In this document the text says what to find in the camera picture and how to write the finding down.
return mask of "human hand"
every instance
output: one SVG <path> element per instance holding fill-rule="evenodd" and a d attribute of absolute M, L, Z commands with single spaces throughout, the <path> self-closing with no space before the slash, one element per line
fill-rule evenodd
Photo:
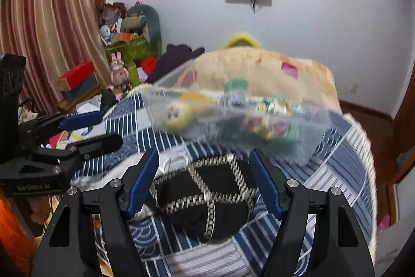
<path fill-rule="evenodd" d="M 30 219 L 38 224 L 43 224 L 47 221 L 51 208 L 49 205 L 48 196 L 29 197 L 28 202 L 33 213 L 30 215 Z"/>

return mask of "blue and white striped fabric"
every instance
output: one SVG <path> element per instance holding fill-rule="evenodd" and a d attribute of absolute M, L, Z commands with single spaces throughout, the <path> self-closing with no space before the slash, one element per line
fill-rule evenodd
<path fill-rule="evenodd" d="M 335 113 L 330 113 L 330 116 L 332 126 L 306 166 L 275 159 L 271 162 L 279 166 L 287 178 L 294 178 L 308 188 L 327 191 L 329 187 L 339 187 L 353 207 L 369 244 L 376 240 L 373 225 L 376 198 L 371 194 L 368 171 L 363 164 L 367 149 L 361 145 L 358 129 Z M 225 147 L 186 142 L 165 132 L 154 132 L 140 94 L 120 102 L 106 120 L 105 128 L 106 132 L 122 135 L 123 146 L 113 154 L 86 161 L 75 177 L 105 174 L 129 155 L 149 147 L 162 153 L 180 145 L 186 146 L 192 160 L 231 151 Z M 247 159 L 246 154 L 238 151 L 236 154 Z M 306 271 L 314 228 L 315 216 L 310 215 L 295 276 Z M 267 213 L 259 193 L 246 225 L 223 242 L 201 243 L 157 217 L 130 226 L 134 243 L 150 276 L 257 276 L 278 229 L 279 222 Z M 99 254 L 108 262 L 100 228 L 95 230 L 95 239 Z"/>

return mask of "blue box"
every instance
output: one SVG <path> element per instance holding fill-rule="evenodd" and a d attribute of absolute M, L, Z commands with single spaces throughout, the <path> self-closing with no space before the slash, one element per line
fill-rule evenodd
<path fill-rule="evenodd" d="M 97 77 L 95 76 L 95 73 L 93 73 L 90 76 L 88 76 L 85 80 L 81 81 L 78 85 L 76 85 L 72 90 L 61 91 L 61 93 L 64 99 L 68 103 L 71 103 L 83 94 L 87 93 L 96 84 L 98 84 Z"/>

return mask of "green basket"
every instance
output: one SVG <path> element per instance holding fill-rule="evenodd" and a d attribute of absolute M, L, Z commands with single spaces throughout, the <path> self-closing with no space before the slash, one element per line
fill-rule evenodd
<path fill-rule="evenodd" d="M 138 37 L 130 41 L 120 41 L 113 45 L 105 46 L 105 52 L 111 58 L 112 53 L 121 52 L 124 64 L 129 64 L 134 59 L 144 60 L 146 58 L 157 58 L 157 44 L 149 44 L 144 37 Z"/>

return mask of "baseboard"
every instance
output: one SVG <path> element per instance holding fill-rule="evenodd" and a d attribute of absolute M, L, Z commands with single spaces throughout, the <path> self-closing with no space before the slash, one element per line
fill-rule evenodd
<path fill-rule="evenodd" d="M 393 119 L 390 115 L 388 115 L 386 113 L 376 111 L 376 110 L 373 110 L 373 109 L 368 108 L 368 107 L 356 105 L 356 104 L 350 103 L 348 101 L 343 101 L 343 100 L 340 100 L 340 106 L 349 108 L 349 109 L 354 110 L 354 111 L 358 111 L 360 113 L 373 115 L 374 117 L 378 117 L 378 118 L 393 122 Z"/>

